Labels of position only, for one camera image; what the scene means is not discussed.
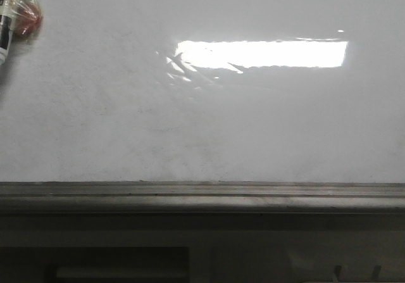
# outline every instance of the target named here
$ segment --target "dry erase marker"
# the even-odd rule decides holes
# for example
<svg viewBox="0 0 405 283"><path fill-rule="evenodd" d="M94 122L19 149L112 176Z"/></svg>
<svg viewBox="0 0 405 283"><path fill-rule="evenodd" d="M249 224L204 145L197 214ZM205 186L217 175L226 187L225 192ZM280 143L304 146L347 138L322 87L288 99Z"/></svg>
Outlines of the dry erase marker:
<svg viewBox="0 0 405 283"><path fill-rule="evenodd" d="M16 25L17 0L0 0L0 65L6 61Z"/></svg>

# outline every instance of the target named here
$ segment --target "white surface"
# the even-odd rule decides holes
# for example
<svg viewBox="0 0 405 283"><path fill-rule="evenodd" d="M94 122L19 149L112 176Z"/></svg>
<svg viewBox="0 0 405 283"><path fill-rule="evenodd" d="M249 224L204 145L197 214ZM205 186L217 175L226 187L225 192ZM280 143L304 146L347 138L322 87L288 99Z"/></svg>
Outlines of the white surface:
<svg viewBox="0 0 405 283"><path fill-rule="evenodd" d="M405 0L41 1L0 71L1 181L404 181Z"/></svg>

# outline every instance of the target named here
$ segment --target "whiteboard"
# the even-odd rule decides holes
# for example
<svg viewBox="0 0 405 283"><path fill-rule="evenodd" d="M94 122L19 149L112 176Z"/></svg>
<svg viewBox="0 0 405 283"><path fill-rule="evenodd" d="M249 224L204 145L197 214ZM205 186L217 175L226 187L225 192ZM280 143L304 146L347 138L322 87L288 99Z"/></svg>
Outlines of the whiteboard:
<svg viewBox="0 0 405 283"><path fill-rule="evenodd" d="M402 182L405 0L41 0L0 181Z"/></svg>

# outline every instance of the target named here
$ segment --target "marker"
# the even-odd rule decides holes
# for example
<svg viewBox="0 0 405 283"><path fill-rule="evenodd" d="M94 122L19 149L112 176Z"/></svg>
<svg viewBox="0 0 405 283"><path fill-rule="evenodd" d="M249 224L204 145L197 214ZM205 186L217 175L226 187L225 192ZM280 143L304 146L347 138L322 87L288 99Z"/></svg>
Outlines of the marker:
<svg viewBox="0 0 405 283"><path fill-rule="evenodd" d="M6 61L16 25L16 0L0 0L0 65Z"/></svg>

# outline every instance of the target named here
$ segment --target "metal frame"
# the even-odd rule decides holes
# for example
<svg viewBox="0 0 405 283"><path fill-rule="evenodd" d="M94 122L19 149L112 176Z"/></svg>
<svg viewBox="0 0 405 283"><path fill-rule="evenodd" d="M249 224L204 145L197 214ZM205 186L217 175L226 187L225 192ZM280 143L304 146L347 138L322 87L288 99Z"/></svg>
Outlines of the metal frame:
<svg viewBox="0 0 405 283"><path fill-rule="evenodd" d="M405 184L3 182L0 213L403 213Z"/></svg>

